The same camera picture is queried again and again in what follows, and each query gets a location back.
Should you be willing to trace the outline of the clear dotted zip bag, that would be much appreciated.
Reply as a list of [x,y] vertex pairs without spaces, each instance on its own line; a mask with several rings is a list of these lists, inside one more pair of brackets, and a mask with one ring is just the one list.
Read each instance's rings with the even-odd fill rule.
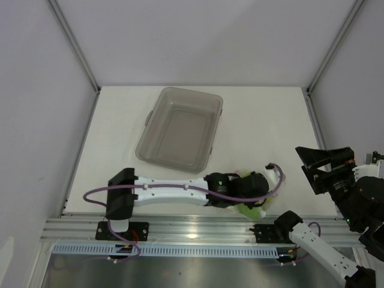
[[[280,188],[284,185],[285,179],[286,179],[285,174],[284,174],[284,173],[283,173],[283,174],[280,173],[280,181],[279,181],[279,183],[277,184],[277,186],[280,185],[278,189],[280,189]],[[268,213],[268,209],[271,207],[271,205],[273,204],[274,200],[275,200],[277,197],[278,197],[278,192],[276,192],[274,195],[272,195],[272,196],[266,198],[265,200],[261,200],[261,201],[256,202],[256,206],[255,206],[255,207],[260,207],[260,206],[261,206],[261,207],[263,208],[263,210],[266,211],[266,215],[267,215],[267,213]],[[240,203],[240,204],[245,204],[247,207],[252,208],[252,207],[250,206],[250,203]],[[240,205],[240,204],[237,204],[237,205],[235,205],[235,206],[230,206],[230,207],[228,207],[228,210],[230,210],[230,211],[231,211],[232,213],[234,213],[234,214],[242,215],[242,214],[240,214],[240,213],[238,212],[238,209],[237,209],[237,206]]]

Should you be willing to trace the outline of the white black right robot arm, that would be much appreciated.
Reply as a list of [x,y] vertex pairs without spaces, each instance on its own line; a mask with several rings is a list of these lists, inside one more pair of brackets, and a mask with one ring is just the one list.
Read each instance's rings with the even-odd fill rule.
[[[291,241],[318,261],[341,287],[383,287],[383,154],[374,151],[357,165],[350,147],[320,150],[297,147],[302,171],[316,195],[329,194],[344,224],[319,236],[292,211],[274,221],[274,235]],[[364,248],[373,265],[365,267],[338,252],[337,244]]]

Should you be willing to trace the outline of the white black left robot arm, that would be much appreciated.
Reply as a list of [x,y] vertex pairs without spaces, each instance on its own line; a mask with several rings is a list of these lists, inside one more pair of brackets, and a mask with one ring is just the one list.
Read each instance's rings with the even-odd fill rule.
[[266,195],[271,187],[264,173],[212,173],[203,178],[173,181],[148,179],[124,168],[108,181],[106,219],[109,233],[123,240],[130,234],[128,220],[133,209],[154,204],[189,204],[228,208],[239,204],[231,198],[248,199]]

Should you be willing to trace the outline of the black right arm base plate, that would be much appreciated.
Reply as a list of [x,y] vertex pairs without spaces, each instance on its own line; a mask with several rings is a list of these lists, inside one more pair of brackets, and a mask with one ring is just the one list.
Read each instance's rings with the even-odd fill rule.
[[258,244],[292,244],[287,236],[281,236],[273,224],[255,224],[249,228]]

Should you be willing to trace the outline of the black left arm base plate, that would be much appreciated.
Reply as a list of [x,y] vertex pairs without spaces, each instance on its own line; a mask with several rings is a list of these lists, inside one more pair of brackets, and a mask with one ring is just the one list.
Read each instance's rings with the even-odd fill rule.
[[[126,232],[117,232],[117,234],[129,241],[139,242],[147,241],[149,233],[148,222],[131,222]],[[118,241],[119,239],[114,236],[109,228],[106,221],[98,223],[95,239],[98,241]]]

